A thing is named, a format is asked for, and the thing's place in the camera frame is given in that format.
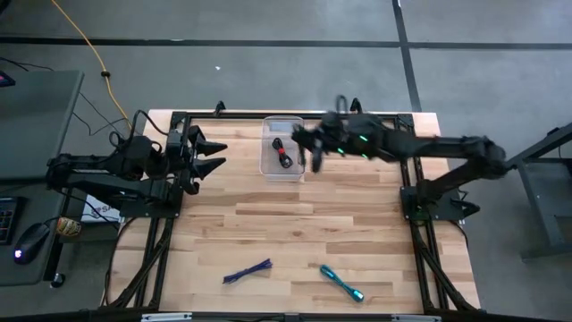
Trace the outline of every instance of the clear plastic container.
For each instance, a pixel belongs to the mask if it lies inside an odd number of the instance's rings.
[[[297,116],[268,116],[262,121],[262,147],[260,149],[260,173],[269,181],[297,182],[304,175],[300,164],[298,143],[294,142],[292,127],[304,126],[304,120]],[[284,151],[292,159],[292,166],[283,168],[278,159],[278,151],[273,148],[274,139],[280,138]]]

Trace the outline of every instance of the blue marker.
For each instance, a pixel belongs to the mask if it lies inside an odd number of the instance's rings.
[[[321,265],[320,266],[320,272],[322,272],[323,275],[330,278],[337,285],[341,286],[344,290],[346,290],[346,292],[349,294],[349,296],[351,296],[351,298],[354,301],[357,301],[357,302],[364,301],[365,296],[362,292],[360,292],[354,288],[351,288],[351,287],[349,287],[349,285],[343,283],[341,281],[341,279],[335,273],[333,273],[332,269],[329,268],[327,265]]]

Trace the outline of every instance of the gray desk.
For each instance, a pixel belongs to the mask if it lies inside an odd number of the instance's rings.
[[[0,88],[0,182],[36,180],[60,153],[82,72],[10,72]]]
[[[47,160],[60,152],[83,81],[82,72],[9,74],[16,85],[0,89],[0,191],[13,182],[44,178]],[[13,245],[30,225],[59,216],[65,210],[65,197],[48,191],[44,182],[0,193],[0,197],[8,196],[28,200],[13,244],[0,246],[0,286],[35,284],[48,274],[46,268],[52,267],[53,261],[57,264],[61,244],[52,230],[36,259],[28,265],[14,263]]]
[[[0,191],[10,186],[0,185]],[[65,197],[55,191],[48,191],[45,183],[25,186],[24,188],[0,193],[1,197],[24,197],[26,204],[21,214],[12,245],[0,246],[0,286],[36,284],[44,276],[55,239],[55,221],[50,222],[51,233],[44,242],[41,251],[34,261],[28,265],[18,265],[13,259],[13,245],[24,231],[32,224],[43,222],[59,216],[63,210]]]

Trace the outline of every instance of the wooden table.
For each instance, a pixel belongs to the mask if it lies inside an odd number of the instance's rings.
[[[172,110],[152,110],[167,131]],[[416,133],[439,135],[436,114],[413,114]],[[408,224],[400,212],[398,165],[330,156],[320,174],[301,182],[268,182],[258,169],[262,120],[194,120],[208,140],[228,144],[212,157],[227,162],[187,196],[176,220],[161,310],[230,312],[420,313],[421,297]],[[145,135],[164,144],[147,123]],[[422,159],[426,178],[449,170],[444,159]],[[149,220],[133,222],[113,264],[112,298],[141,265]],[[478,307],[467,247],[457,227],[436,222],[443,270]],[[266,258],[273,268],[222,284],[223,276]],[[355,303],[326,280],[329,265],[359,289]],[[437,296],[433,275],[433,303]],[[147,299],[154,277],[147,284]]]

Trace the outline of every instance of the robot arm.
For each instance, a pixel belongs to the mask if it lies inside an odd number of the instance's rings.
[[[80,189],[121,210],[122,216],[174,217],[183,193],[198,193],[195,179],[204,180],[226,161],[223,157],[198,159],[199,154],[209,156],[227,146],[206,141],[198,126],[184,121],[182,132],[173,128],[166,133],[164,150],[146,136],[131,133],[122,139],[116,134],[115,151],[109,156],[61,154],[50,159],[48,188]]]
[[[505,152],[486,137],[442,138],[417,137],[386,127],[374,114],[342,115],[329,112],[312,130],[300,126],[292,139],[312,153],[312,171],[317,173],[323,154],[339,153],[385,162],[399,162],[411,157],[464,158],[467,162],[433,181],[417,183],[420,202],[441,197],[447,191],[477,179],[498,179],[506,172]]]

